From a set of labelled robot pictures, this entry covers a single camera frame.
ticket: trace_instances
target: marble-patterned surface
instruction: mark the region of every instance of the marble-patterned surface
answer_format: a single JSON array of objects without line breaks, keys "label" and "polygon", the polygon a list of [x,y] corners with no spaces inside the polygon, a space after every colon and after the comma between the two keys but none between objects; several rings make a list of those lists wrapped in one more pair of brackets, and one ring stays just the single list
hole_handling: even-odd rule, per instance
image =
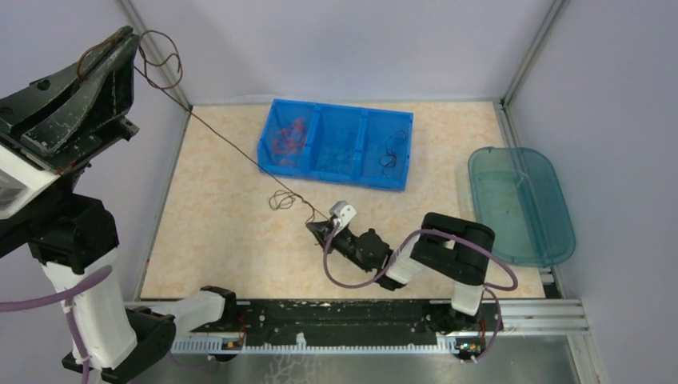
[{"label": "marble-patterned surface", "polygon": [[[473,219],[466,163],[483,146],[502,146],[489,102],[402,102],[360,104],[414,113],[409,180],[405,192],[371,190],[283,178],[320,211],[336,201],[355,206],[355,234],[375,228],[391,246],[418,228],[429,211]],[[194,112],[256,158],[268,105],[203,106]],[[322,269],[322,251],[304,226],[310,208],[297,202],[272,211],[269,196],[279,189],[236,150],[193,118],[181,148],[158,237],[150,258],[143,298],[180,298],[201,286],[223,286],[239,298],[449,298],[452,283],[423,271],[404,289],[372,285],[344,290]],[[363,282],[363,273],[339,253],[329,257],[335,278]],[[520,288],[500,297],[543,298],[536,268],[514,267]],[[491,263],[488,281],[508,276]]]}]

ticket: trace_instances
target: black cable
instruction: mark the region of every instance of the black cable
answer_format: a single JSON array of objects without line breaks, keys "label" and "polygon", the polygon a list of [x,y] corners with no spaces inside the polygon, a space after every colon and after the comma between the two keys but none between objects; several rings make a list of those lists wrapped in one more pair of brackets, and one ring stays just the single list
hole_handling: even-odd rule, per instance
[{"label": "black cable", "polygon": [[[272,210],[287,210],[292,207],[295,201],[297,201],[297,198],[301,200],[304,204],[309,206],[311,208],[311,216],[306,220],[306,222],[310,222],[315,220],[316,213],[318,213],[320,216],[325,218],[325,220],[328,220],[327,216],[325,216],[322,212],[320,212],[318,209],[316,209],[313,204],[308,202],[306,199],[304,199],[303,196],[300,194],[294,192],[291,188],[289,188],[285,183],[281,182],[280,179],[275,177],[273,174],[271,174],[268,170],[265,170],[256,160],[251,158],[248,154],[246,154],[243,150],[240,149],[239,146],[237,146],[235,143],[231,142],[228,138],[226,138],[224,135],[218,133],[210,124],[208,124],[205,120],[203,120],[200,116],[196,115],[190,108],[187,108],[181,102],[179,102],[176,98],[174,98],[171,94],[167,92],[167,90],[170,90],[176,86],[178,86],[179,81],[181,81],[183,77],[183,65],[181,64],[181,57],[179,56],[179,51],[177,49],[177,45],[174,43],[172,38],[168,36],[167,34],[163,34],[162,32],[158,32],[156,30],[147,30],[143,34],[140,35],[140,39],[144,38],[147,34],[149,33],[155,33],[159,34],[164,38],[167,38],[169,42],[172,44],[172,47],[174,48],[174,52],[170,54],[165,60],[159,63],[154,63],[151,62],[147,57],[146,53],[143,51],[141,44],[139,44],[139,55],[142,57],[142,60],[144,62],[144,70],[139,69],[137,66],[134,66],[134,69],[149,83],[149,85],[152,88],[155,88],[156,90],[160,90],[165,96],[167,96],[170,100],[175,102],[178,106],[180,106],[183,110],[188,112],[192,117],[196,118],[199,122],[202,123],[205,127],[207,127],[208,130],[212,131],[213,134],[215,134],[217,137],[219,137],[221,140],[224,142],[228,143],[231,145],[238,153],[240,153],[244,158],[252,162],[261,172],[269,175],[275,182],[280,184],[284,188],[284,190],[277,190],[270,198],[269,198],[269,206],[271,207]],[[106,43],[111,43],[108,41],[104,41],[102,43],[99,43],[97,46],[100,46],[101,44],[106,44]],[[82,59],[86,56],[88,52],[90,52],[92,49],[87,50],[78,60],[78,67],[80,65],[80,62]],[[177,58],[177,73],[179,74],[179,79],[172,84],[171,86],[159,86],[156,82],[151,80],[149,74],[148,74],[148,66],[155,66],[155,67],[160,67],[164,66],[172,57]]]},{"label": "black cable", "polygon": [[[398,134],[402,134],[402,138],[394,142],[389,148],[389,142],[392,139],[396,138],[396,135]],[[386,174],[386,168],[394,168],[398,163],[398,155],[396,154],[396,151],[393,150],[393,147],[405,141],[407,141],[407,134],[403,130],[397,131],[396,133],[392,134],[389,138],[386,139],[386,142],[384,143],[384,147],[386,148],[386,154],[383,154],[379,157],[379,165],[383,167],[381,169],[381,173],[383,173],[386,178],[389,178],[389,176]]]},{"label": "black cable", "polygon": [[[137,67],[134,67],[134,69],[137,70],[137,72],[138,72],[139,74],[141,74],[141,76],[143,76],[144,78],[146,78],[146,76],[144,76],[144,73],[143,73],[141,70],[139,70]],[[204,125],[205,127],[207,127],[208,130],[211,130],[213,134],[217,135],[221,140],[223,140],[223,141],[227,142],[229,145],[231,145],[231,146],[232,146],[236,151],[238,151],[244,158],[248,159],[248,160],[249,160],[250,162],[252,162],[255,166],[257,166],[262,172],[264,172],[265,174],[269,175],[273,180],[275,180],[278,184],[280,184],[280,186],[282,186],[282,187],[284,188],[284,190],[277,190],[277,191],[275,191],[275,193],[269,198],[269,206],[271,207],[272,210],[288,210],[289,208],[292,207],[292,205],[294,204],[294,202],[297,201],[297,198],[299,198],[299,200],[301,200],[301,202],[303,202],[304,204],[306,204],[307,206],[309,206],[309,207],[311,208],[311,215],[309,216],[308,219],[306,219],[306,222],[307,222],[307,223],[308,223],[308,222],[311,222],[311,221],[313,221],[313,220],[315,220],[316,214],[319,214],[320,216],[322,216],[323,218],[325,218],[325,220],[329,220],[329,219],[327,218],[327,216],[325,216],[322,212],[320,212],[315,206],[313,206],[313,204],[311,204],[310,202],[308,202],[306,199],[304,199],[303,196],[301,196],[301,195],[298,194],[297,192],[294,192],[291,188],[289,188],[287,185],[285,185],[285,183],[281,182],[279,178],[275,177],[275,176],[274,176],[273,174],[271,174],[268,170],[264,169],[261,165],[259,165],[259,163],[258,163],[256,160],[254,160],[254,159],[251,158],[248,154],[246,154],[243,150],[241,150],[239,146],[237,146],[235,143],[231,142],[228,138],[226,138],[226,137],[223,136],[222,134],[218,133],[218,132],[210,125],[210,124],[208,124],[208,123],[207,123],[205,120],[203,120],[200,116],[196,115],[192,110],[190,110],[189,108],[186,108],[185,106],[183,106],[183,105],[181,104],[181,102],[179,102],[176,98],[174,98],[171,94],[169,94],[169,93],[167,92],[167,90],[164,90],[164,89],[162,89],[162,88],[157,88],[157,87],[155,87],[155,86],[154,86],[154,88],[156,88],[157,90],[160,90],[160,91],[161,91],[163,94],[165,94],[168,98],[172,99],[173,102],[176,102],[178,106],[180,106],[180,107],[183,108],[186,112],[188,112],[191,116],[193,116],[194,118],[196,118],[199,122],[202,123],[202,125]]]}]

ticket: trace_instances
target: white wall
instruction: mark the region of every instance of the white wall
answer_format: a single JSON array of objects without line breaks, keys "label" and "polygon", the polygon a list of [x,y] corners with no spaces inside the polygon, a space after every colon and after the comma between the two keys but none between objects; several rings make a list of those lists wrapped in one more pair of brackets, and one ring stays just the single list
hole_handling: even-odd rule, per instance
[{"label": "white wall", "polygon": [[577,236],[562,270],[610,382],[676,382],[678,2],[571,2],[512,108]]},{"label": "white wall", "polygon": [[[125,24],[113,1],[3,2],[0,95],[72,64],[87,47]],[[154,215],[184,120],[177,106],[143,81],[137,80],[135,90],[136,101],[128,117],[141,132],[131,142],[119,142],[95,158],[76,190],[100,198],[115,217],[121,241],[118,267],[127,298],[131,298],[146,262]],[[27,248],[0,259],[0,301],[53,292]],[[79,382],[79,375],[61,367],[70,348],[68,328],[58,306],[0,314],[2,382]]]},{"label": "white wall", "polygon": [[195,104],[498,98],[551,3],[133,1],[147,27],[176,40]]}]

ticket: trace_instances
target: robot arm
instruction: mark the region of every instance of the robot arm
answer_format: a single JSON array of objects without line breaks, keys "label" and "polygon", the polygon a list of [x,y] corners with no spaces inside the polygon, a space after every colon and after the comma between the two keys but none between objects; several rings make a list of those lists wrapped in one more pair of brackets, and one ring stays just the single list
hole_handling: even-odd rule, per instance
[{"label": "robot arm", "polygon": [[[0,258],[23,244],[56,291],[114,266],[118,233],[101,201],[73,193],[90,160],[138,128],[125,115],[134,100],[139,36],[116,31],[84,58],[0,99]],[[62,359],[83,362],[107,382],[127,383],[160,360],[175,334],[235,316],[235,294],[206,287],[157,308],[126,310],[115,268],[72,306],[87,350]]]},{"label": "robot arm", "polygon": [[339,202],[330,210],[331,216],[328,221],[310,222],[306,227],[321,247],[325,246],[332,230],[337,228],[337,234],[331,239],[330,250],[338,250],[366,272],[376,270],[379,274],[384,268],[388,268],[385,274],[381,274],[375,281],[387,290],[407,285],[425,267],[444,274],[454,283],[452,308],[470,317],[477,315],[483,295],[488,258],[459,242],[448,248],[449,240],[433,232],[453,235],[491,251],[495,235],[490,228],[460,218],[429,213],[424,216],[421,229],[430,230],[430,233],[410,238],[399,252],[394,252],[374,229],[369,229],[359,237],[351,233],[349,222],[355,216],[355,212],[355,209],[346,202]]}]

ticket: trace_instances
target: blue plastic bin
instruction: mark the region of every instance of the blue plastic bin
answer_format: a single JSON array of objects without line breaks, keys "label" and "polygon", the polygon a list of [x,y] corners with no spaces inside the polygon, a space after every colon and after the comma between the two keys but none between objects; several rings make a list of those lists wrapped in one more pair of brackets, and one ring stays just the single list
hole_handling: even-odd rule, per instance
[{"label": "blue plastic bin", "polygon": [[404,190],[413,115],[273,100],[257,148],[271,174]]},{"label": "blue plastic bin", "polygon": [[481,148],[469,158],[476,220],[496,234],[493,253],[547,267],[575,250],[572,222],[551,162],[528,148]]}]

